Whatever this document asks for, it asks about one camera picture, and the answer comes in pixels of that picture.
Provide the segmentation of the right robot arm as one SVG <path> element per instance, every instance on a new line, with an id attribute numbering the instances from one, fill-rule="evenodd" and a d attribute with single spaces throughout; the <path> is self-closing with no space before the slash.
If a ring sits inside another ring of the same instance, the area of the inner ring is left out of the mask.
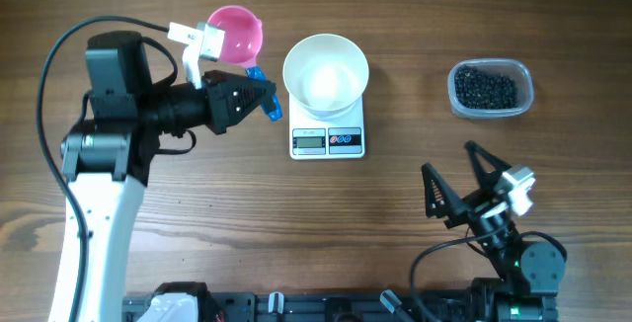
<path id="1" fill-rule="evenodd" d="M 437 244 L 428 255 L 466 245 L 487 259 L 495 278 L 476 278 L 462 290 L 421 290 L 416 269 L 409 272 L 411 297 L 425 321 L 556 321 L 556 297 L 568 262 L 566 248 L 539 231 L 519 232 L 514 220 L 533 206 L 531 169 L 511 165 L 468 141 L 477 190 L 460 196 L 430 163 L 421 168 L 427 217 L 448 229 L 466 226 L 464 237 Z"/>

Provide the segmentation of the pink scoop blue handle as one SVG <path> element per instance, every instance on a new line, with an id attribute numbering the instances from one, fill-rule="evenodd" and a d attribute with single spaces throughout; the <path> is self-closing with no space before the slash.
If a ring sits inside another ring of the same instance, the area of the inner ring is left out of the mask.
<path id="1" fill-rule="evenodd" d="M 263 23 L 253 12 L 242 6 L 223 6 L 211 14 L 208 23 L 225 32 L 220 61 L 241 66 L 248 78 L 267 80 L 257 65 L 264 39 Z"/>

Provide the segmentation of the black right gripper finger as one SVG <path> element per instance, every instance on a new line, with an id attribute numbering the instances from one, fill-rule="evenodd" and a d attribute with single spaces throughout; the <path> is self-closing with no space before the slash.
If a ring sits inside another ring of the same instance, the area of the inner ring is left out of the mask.
<path id="1" fill-rule="evenodd" d="M 467 141 L 464 148 L 468 154 L 474 176 L 482 189 L 493 189 L 502 174 L 511 167 L 509 163 L 491 154 L 473 140 Z"/>
<path id="2" fill-rule="evenodd" d="M 421 168 L 427 217 L 453 219 L 467 211 L 465 202 L 449 186 L 431 163 Z"/>

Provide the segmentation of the black beans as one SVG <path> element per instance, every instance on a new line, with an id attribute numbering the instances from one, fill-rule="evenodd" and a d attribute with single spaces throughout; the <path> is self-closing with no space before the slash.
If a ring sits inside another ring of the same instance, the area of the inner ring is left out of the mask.
<path id="1" fill-rule="evenodd" d="M 463 65 L 455 72 L 454 85 L 456 98 L 465 108 L 506 110 L 517 106 L 515 81 L 506 75 Z"/>

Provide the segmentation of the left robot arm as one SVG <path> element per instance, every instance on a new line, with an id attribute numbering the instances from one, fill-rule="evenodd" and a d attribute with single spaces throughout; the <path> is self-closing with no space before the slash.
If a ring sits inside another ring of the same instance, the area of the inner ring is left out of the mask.
<path id="1" fill-rule="evenodd" d="M 220 70 L 199 85 L 174 76 L 151 80 L 145 48 L 133 31 L 93 36 L 86 50 L 91 119 L 76 122 L 61 144 L 62 183 L 70 195 L 52 321 L 118 321 L 127 256 L 151 161 L 167 154 L 163 134 L 181 137 L 204 125 L 222 134 L 256 108 L 276 115 L 275 83 Z"/>

